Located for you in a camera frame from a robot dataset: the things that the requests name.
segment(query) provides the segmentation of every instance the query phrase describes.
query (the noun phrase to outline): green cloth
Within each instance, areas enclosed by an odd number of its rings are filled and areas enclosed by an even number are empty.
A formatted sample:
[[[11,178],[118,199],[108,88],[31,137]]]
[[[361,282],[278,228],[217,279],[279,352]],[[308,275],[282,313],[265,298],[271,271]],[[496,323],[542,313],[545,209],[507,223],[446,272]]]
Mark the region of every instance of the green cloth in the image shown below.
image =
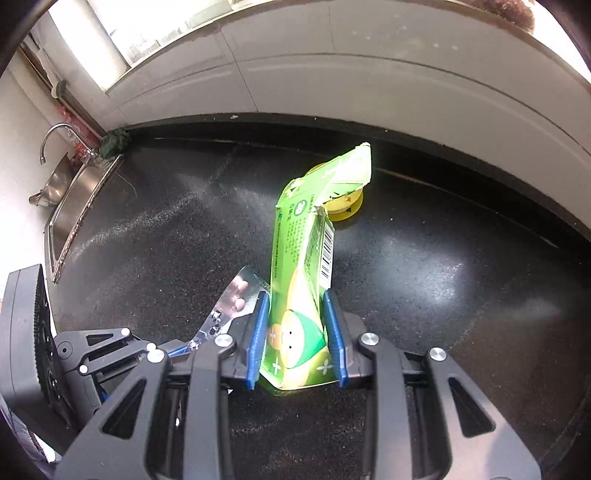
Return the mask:
[[[131,142],[131,135],[123,128],[110,130],[100,141],[99,154],[102,158],[113,158],[123,153]]]

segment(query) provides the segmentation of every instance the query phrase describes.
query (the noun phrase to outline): stainless steel sink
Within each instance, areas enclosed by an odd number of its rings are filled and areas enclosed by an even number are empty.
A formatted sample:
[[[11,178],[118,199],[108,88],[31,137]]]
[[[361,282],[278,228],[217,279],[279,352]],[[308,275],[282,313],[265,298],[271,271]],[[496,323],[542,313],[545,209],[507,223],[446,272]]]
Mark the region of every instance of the stainless steel sink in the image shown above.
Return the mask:
[[[76,174],[53,212],[45,230],[46,254],[53,283],[57,283],[60,278],[70,244],[82,224],[86,211],[105,181],[119,165],[121,157],[119,155],[114,160],[91,158]]]

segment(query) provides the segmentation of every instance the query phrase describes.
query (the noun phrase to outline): blue gripper pad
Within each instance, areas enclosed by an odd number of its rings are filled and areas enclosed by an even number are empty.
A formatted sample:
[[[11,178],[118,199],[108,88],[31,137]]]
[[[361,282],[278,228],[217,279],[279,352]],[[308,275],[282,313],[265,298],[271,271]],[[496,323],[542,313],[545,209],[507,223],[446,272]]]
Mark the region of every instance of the blue gripper pad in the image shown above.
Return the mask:
[[[340,329],[335,307],[330,298],[330,290],[324,292],[322,301],[322,320],[324,321],[326,333],[329,338],[330,360],[335,368],[335,376],[339,381],[339,386],[342,388],[347,384],[349,374],[347,373],[343,333]]]
[[[246,369],[246,387],[250,390],[255,389],[256,381],[259,378],[259,370],[261,369],[262,356],[265,353],[270,305],[269,294],[266,291],[259,293],[255,311],[252,312],[256,320],[248,349],[248,367]]]

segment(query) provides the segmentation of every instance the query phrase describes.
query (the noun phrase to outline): wall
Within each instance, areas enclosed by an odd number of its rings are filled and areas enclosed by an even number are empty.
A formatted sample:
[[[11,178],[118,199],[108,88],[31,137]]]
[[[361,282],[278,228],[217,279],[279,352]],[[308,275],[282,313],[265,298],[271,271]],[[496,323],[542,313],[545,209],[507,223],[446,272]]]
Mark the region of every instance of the wall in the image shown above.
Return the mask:
[[[43,188],[70,148],[66,140],[54,135],[47,143],[47,162],[39,164],[39,146],[51,124],[12,74],[12,69],[22,67],[17,62],[13,59],[0,77],[0,298],[11,271],[44,264],[43,229],[51,209],[29,204],[28,197]],[[24,81],[27,72],[19,72]],[[40,92],[34,84],[27,88]],[[54,115],[49,98],[37,95],[37,102],[45,104],[48,116]]]
[[[591,228],[590,92],[549,49],[485,12],[441,0],[325,0],[224,17],[95,103],[130,124],[258,111],[400,131],[515,175]]]

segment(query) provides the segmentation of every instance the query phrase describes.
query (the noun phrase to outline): black countertop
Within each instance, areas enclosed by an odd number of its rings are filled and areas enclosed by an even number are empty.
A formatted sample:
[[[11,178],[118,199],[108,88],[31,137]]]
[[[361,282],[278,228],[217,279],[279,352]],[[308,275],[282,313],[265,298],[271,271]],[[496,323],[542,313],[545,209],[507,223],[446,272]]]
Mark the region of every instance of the black countertop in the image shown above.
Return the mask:
[[[189,339],[242,266],[268,279],[275,202],[289,180],[326,160],[234,142],[136,145],[50,286],[58,331],[128,326],[156,343]],[[361,210],[335,224],[333,288],[343,309],[400,348],[451,350],[558,478],[554,465],[588,426],[587,265],[492,210],[387,168],[375,155]],[[237,477],[357,478],[364,401],[334,385],[232,394]]]

